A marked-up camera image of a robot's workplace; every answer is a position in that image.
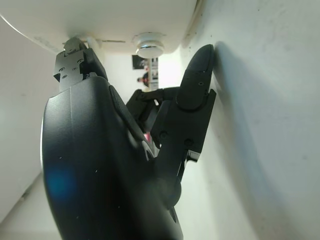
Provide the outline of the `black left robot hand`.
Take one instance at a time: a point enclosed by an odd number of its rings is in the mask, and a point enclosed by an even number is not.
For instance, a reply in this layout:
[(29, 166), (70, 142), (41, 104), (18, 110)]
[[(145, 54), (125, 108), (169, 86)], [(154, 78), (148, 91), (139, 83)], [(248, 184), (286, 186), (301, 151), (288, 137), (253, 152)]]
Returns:
[(136, 90), (124, 103), (94, 51), (78, 38), (65, 44), (41, 127), (43, 182), (62, 239), (183, 238), (175, 205), (186, 164), (203, 149), (213, 67), (207, 44), (179, 87)]

